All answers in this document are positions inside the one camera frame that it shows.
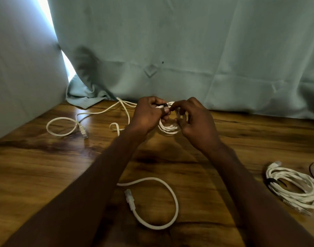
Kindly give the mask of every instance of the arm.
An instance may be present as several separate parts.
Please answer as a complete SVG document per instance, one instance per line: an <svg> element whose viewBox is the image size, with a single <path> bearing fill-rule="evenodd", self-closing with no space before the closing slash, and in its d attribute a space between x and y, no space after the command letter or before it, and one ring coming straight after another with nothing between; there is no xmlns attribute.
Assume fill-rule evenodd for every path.
<svg viewBox="0 0 314 247"><path fill-rule="evenodd" d="M168 107L155 108L155 104L163 103L166 101L154 96L141 98L124 132L3 246L90 246L105 206L132 154L161 117L168 119Z"/></svg>
<svg viewBox="0 0 314 247"><path fill-rule="evenodd" d="M314 238L254 179L234 150L221 142L210 112L196 98L175 102L171 111L178 107L184 115L178 119L183 135L219 172L255 244L314 247Z"/></svg>

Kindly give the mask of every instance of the gray-green curtain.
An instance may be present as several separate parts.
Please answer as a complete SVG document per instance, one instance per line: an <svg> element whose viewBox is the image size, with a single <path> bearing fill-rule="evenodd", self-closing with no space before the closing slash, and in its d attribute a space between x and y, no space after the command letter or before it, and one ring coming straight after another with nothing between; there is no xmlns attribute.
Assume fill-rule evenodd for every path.
<svg viewBox="0 0 314 247"><path fill-rule="evenodd" d="M68 101L195 96L314 119L314 0L48 0L75 67Z"/></svg>

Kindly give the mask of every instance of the coiled white cable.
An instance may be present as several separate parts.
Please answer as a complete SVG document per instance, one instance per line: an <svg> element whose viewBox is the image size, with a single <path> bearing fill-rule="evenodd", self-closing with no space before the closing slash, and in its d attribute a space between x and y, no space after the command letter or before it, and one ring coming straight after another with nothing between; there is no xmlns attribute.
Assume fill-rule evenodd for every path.
<svg viewBox="0 0 314 247"><path fill-rule="evenodd" d="M47 132L49 132L51 135L54 135L54 136L57 136L57 137L64 137L64 136L67 136L67 135L73 133L73 132L76 130L77 126L78 126L79 129L80 129L81 134L83 135L83 137L84 137L84 138L88 138L88 134L86 133L85 128L84 128L83 125L80 123L80 122L81 122L83 119L85 119L85 118L83 118L83 119L81 119L81 120L78 120L78 115L83 115L83 114L102 114L102 113L105 113L106 111L108 111L110 108L113 108L114 106L116 106L118 103L121 103L121 105L122 105L123 108L125 109L125 112L126 112L127 117L128 117L128 124L130 124L130 115L128 114L128 111L127 111L125 105L127 105L127 106L129 106L129 107L136 107L137 104L132 103L132 102L129 102L129 101L124 101L124 100L122 100L122 99L120 99L120 98L118 98L118 97L117 97L117 100L118 100L117 103L113 104L112 106L108 107L107 109L103 110L102 112L97 112L97 113L78 113L78 114L76 114L76 120L74 120L74 119L72 119L72 118L68 118L68 117L59 117L59 118L52 119L52 120L51 120L50 122L48 122L47 125L46 125ZM169 102L169 103L167 103L167 106L168 106L168 107L171 107L171 105L172 105L173 103L174 103L174 102ZM56 133L53 133L51 130L49 130L48 127L50 126L51 123L53 123L53 122L56 121L56 120L70 120L70 121L73 121L73 122L75 123L75 127L74 127L70 132L65 133L65 134L56 134ZM124 130L124 128L123 128L123 129L120 129L118 123L116 123L116 122L111 123L110 126L109 126L109 128L110 128L111 130L113 130L113 131L117 131L118 136L120 135L120 131ZM159 120L158 128L159 128L161 131L163 131L164 133L167 133L167 134L176 134L176 133L178 133L178 132L180 131L180 128L179 128L179 126L178 126L176 123L172 124L171 126L164 126L161 120Z"/></svg>
<svg viewBox="0 0 314 247"><path fill-rule="evenodd" d="M134 204L134 198L132 196L132 193L131 193L131 190L130 189L127 189L125 191L125 195L126 195L126 201L127 203L130 205L130 208L131 208L131 211L133 212L134 216L136 217L136 219L141 223L143 224L144 226L150 228L150 229L153 229L153 230L162 230L162 229L166 229L167 227L171 226L177 216L178 216L178 213L179 213L179 204L178 204L178 201L176 199L176 195L174 194L173 190L171 189L171 187L165 183L163 180L159 179L159 178L153 178L153 177L150 177L150 178L141 178L141 179L138 179L136 181L133 181L133 182L130 182L130 183L124 183L124 184L117 184L118 186L128 186L128 185L132 185L132 184L136 184L136 183L139 183L139 182L142 182L142 181L145 181L145 180L156 180L158 182L161 182L164 186L167 187L167 189L171 192L172 196L173 196L173 199L174 199L174 202L176 204L176 213L174 215L174 217L172 218L172 220L170 222L168 222L167 224L165 225L162 225L162 226L155 226L155 225L151 225L151 224L148 224L147 222L145 222L142 218L140 218L140 216L137 214L137 212L135 211L135 204Z"/></svg>
<svg viewBox="0 0 314 247"><path fill-rule="evenodd" d="M79 113L79 114L76 115L76 120L74 120L74 119L72 119L72 118L68 118L68 117L59 117L59 118L52 119L52 120L51 120L50 122L48 122L47 125L46 125L47 132L49 132L51 135L54 135L54 136L63 137L63 136L67 136L67 135L73 133L73 132L76 130L77 126L78 126L79 129L80 129L81 134L83 135L83 137L84 137L84 138L88 138L88 135L87 135L87 133L86 133L85 128L84 128L83 125L80 123L80 122L81 122L83 119L85 119L85 118L83 118L83 119L81 119L81 120L78 120L78 115L81 115L81 114L102 114L102 113L105 113L106 111L108 111L110 108L113 108L114 106L116 106L118 103L121 103L121 105L122 105L123 108L125 109L125 112L126 112L127 117L128 117L128 124L130 124L130 115L128 114L128 111L127 111L125 105L127 105L127 106L129 106L129 107L136 107L137 104L132 103L132 102L129 102L129 101L121 100L121 99L118 98L118 97L117 97L117 100L118 100L117 103L113 104L112 106L108 107L107 109L103 110L102 112L97 112L97 113ZM167 103L167 106L168 106L168 107L171 107L171 105L172 105L173 103L174 103L174 102L169 102L169 103ZM56 134L56 133L53 133L52 131L49 130L48 127L50 126L51 123L53 123L53 122L56 121L56 120L70 120L70 121L73 121L73 122L75 123L75 127L74 127L70 132L65 133L65 134ZM109 128L110 128L111 130L113 130L113 131L117 131L118 136L120 135L120 131L124 130L124 128L123 128L123 129L120 129L118 123L116 123L116 122L111 123L110 126L109 126ZM176 123L173 124L173 125L171 125L171 126L164 126L164 125L162 124L162 121L161 121L161 120L159 121L158 128L159 128L160 130L162 130L164 133L167 133L167 134L176 134L176 133L179 132L179 130L180 130L179 127L178 127L178 125L177 125ZM136 217L136 219L137 219L141 224L143 224L144 226L146 226L146 227L148 227L148 228L150 228L150 229L153 229L153 230L162 230L162 229L168 228L169 226L171 226L171 225L175 222L175 220L176 220L176 218L177 218L177 216L178 216L178 213L179 213L179 204L178 204L178 201L177 201L177 199L176 199L176 195L174 194L173 190L171 189L171 187L170 187L167 183L165 183L163 180L161 180L161 179L159 179L159 178L150 177L150 178L142 178L142 179L139 179L139 180L130 182L130 183L123 183L123 184L118 183L117 186L128 186L128 185L136 184L136 183L139 183L139 182L142 182L142 181L145 181L145 180L155 180L155 181L161 182L161 183L162 183L163 185L165 185L165 186L168 188L168 190L171 192L171 194L172 194L172 196L173 196L173 198L174 198L174 202L175 202L175 204L176 204L176 213L175 213L174 217L172 218L172 220L171 220L169 223L167 223L167 224L165 224L165 225L162 225L162 226L154 226L154 225L148 224L148 223L145 222L142 218L140 218L140 216L139 216L139 215L137 214L137 212L135 211L134 198L133 198L133 196L132 196L132 193L131 193L131 190L130 190L130 189L127 189L127 190L125 191L126 201L127 201L127 203L129 203L130 209L131 209L131 211L133 212L133 214L134 214L134 216Z"/></svg>
<svg viewBox="0 0 314 247"><path fill-rule="evenodd" d="M310 216L311 212L307 211L306 208L314 209L314 179L311 178L307 174L300 173L292 169L283 168L283 167L280 167L280 165L281 165L281 162L276 161L272 163L270 166L268 166L268 169L266 171L266 178L268 181L269 188L276 195L278 195L278 197L284 203L291 206L298 212ZM299 187L301 190L303 190L304 193L295 193L295 192L290 192L283 189L278 184L277 180L279 178L283 178L293 183L294 185ZM306 183L309 189L297 183L293 179L298 179Z"/></svg>

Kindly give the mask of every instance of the table top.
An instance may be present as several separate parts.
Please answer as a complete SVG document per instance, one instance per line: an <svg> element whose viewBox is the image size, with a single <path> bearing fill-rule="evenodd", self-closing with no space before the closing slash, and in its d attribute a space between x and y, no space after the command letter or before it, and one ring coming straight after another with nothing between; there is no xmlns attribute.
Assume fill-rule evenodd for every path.
<svg viewBox="0 0 314 247"><path fill-rule="evenodd" d="M102 101L86 111L100 112L113 103ZM134 109L128 110L132 116ZM118 106L83 120L89 132L86 140L79 131L66 137L55 137L46 131L51 119L75 118L76 113L84 111L63 103L0 139L0 245L109 146L117 137L109 129L110 123L117 122L121 128L127 124L126 113ZM314 162L314 121L212 114L223 142L234 148L258 181L262 181L266 166L275 160L281 161L283 167L308 174L308 166ZM58 120L50 127L60 134L72 128L73 123L66 120ZM119 182L145 177L160 178L171 186L179 201L176 222L161 231L145 228L126 203L126 188L116 187L94 246L245 246L250 241L217 171L181 133L152 131ZM163 225L174 216L173 198L161 183L145 181L130 189L137 212L146 222ZM303 216L280 204L314 236L314 211L311 217Z"/></svg>

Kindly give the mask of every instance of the black wire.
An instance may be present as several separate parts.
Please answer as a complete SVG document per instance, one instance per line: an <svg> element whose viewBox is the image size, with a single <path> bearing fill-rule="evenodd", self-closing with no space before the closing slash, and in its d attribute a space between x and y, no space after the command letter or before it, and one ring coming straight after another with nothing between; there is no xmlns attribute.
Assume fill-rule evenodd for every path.
<svg viewBox="0 0 314 247"><path fill-rule="evenodd" d="M314 164L314 162L309 165L308 169L309 169L310 175L311 175L312 178L314 179L314 175L312 174L312 170L311 170L311 167L312 167L313 164Z"/></svg>

